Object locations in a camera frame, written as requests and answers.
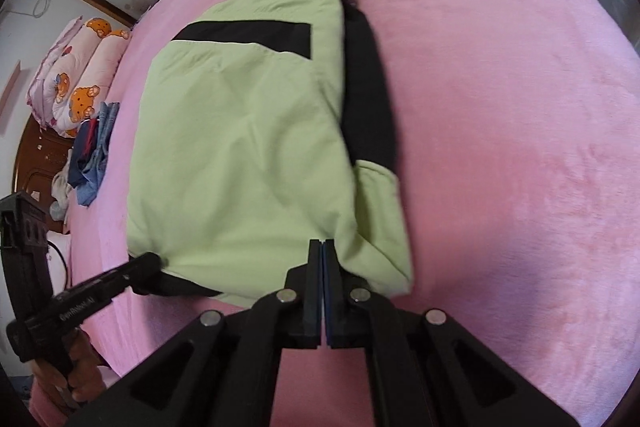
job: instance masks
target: pillow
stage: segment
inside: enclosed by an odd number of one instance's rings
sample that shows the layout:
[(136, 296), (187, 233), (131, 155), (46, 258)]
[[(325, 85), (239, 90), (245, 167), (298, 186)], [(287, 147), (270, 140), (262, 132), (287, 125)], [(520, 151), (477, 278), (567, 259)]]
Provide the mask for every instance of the pillow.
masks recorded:
[(62, 56), (63, 52), (68, 47), (69, 42), (71, 42), (71, 39), (80, 31), (81, 27), (82, 16), (69, 21), (65, 26), (65, 29), (62, 30), (62, 33), (60, 33), (52, 47), (49, 48), (49, 51), (47, 51), (46, 55), (42, 59), (42, 62), (38, 67), (38, 71), (36, 71), (29, 89), (27, 90), (27, 105), (31, 107), (33, 118), (35, 118), (41, 127), (47, 126), (44, 111), (44, 79), (47, 78), (49, 70)]
[[(53, 104), (54, 128), (59, 134), (76, 137), (84, 120), (98, 116), (100, 102), (107, 97), (120, 59), (129, 45), (129, 35), (127, 30), (108, 33), (98, 44), (78, 83), (73, 86), (72, 82), (73, 91), (64, 97), (56, 97)], [(56, 87), (60, 94), (60, 84)]]
[(100, 40), (110, 31), (111, 25), (106, 20), (100, 18), (89, 20), (69, 42), (69, 46), (49, 70), (44, 80), (45, 121), (59, 134), (65, 131), (64, 126), (62, 129), (58, 126), (58, 118), (62, 116), (60, 107), (68, 102), (89, 60), (94, 56)]

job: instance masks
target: black stripe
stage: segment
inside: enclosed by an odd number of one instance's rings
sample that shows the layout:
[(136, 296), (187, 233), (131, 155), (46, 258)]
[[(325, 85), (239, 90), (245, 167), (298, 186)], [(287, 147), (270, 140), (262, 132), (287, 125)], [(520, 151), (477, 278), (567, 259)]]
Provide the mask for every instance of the black stripe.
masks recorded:
[(396, 171), (396, 126), (376, 38), (352, 0), (344, 12), (344, 101), (340, 128), (351, 163), (368, 160)]
[(168, 273), (160, 272), (154, 276), (149, 277), (143, 283), (138, 283), (132, 286), (134, 293), (139, 295), (161, 295), (163, 297), (174, 296), (203, 296), (203, 297), (215, 297), (220, 295), (221, 292), (205, 288), (187, 279), (176, 277), (175, 275), (169, 275)]
[(311, 24), (284, 21), (199, 21), (180, 31), (174, 41), (261, 44), (275, 52), (311, 58)]

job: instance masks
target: blue clothing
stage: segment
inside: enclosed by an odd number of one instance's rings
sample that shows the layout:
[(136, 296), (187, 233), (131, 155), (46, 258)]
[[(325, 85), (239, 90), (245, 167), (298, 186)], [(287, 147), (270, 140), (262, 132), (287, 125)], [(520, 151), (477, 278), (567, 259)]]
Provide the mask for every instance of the blue clothing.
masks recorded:
[(113, 102), (107, 105), (102, 102), (100, 104), (100, 113), (98, 113), (98, 132), (94, 152), (89, 161), (82, 169), (81, 173), (84, 182), (76, 188), (76, 198), (82, 206), (89, 206), (98, 195), (98, 189), (104, 178), (104, 172), (107, 169), (107, 156), (109, 155), (109, 142), (111, 139), (111, 131), (116, 121), (119, 102)]
[(71, 161), (69, 162), (69, 176), (67, 183), (73, 188), (84, 182), (82, 169), (91, 158), (95, 150), (98, 126), (93, 119), (85, 120), (78, 128), (78, 134), (74, 140), (71, 151)]

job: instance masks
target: bed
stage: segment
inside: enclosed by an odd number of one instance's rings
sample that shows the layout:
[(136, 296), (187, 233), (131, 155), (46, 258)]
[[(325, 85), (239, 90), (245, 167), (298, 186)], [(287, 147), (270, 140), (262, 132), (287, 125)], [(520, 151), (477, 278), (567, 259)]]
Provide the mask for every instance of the bed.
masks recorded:
[[(133, 30), (106, 177), (88, 208), (72, 196), (74, 283), (127, 260), (146, 72), (219, 1), (161, 0)], [(640, 59), (595, 0), (358, 2), (401, 147), (416, 278), (397, 304), (445, 309), (583, 427), (602, 425), (640, 368)], [(127, 293), (84, 327), (122, 375), (211, 308), (235, 311)], [(285, 352), (272, 425), (373, 425), (364, 368), (358, 352)]]

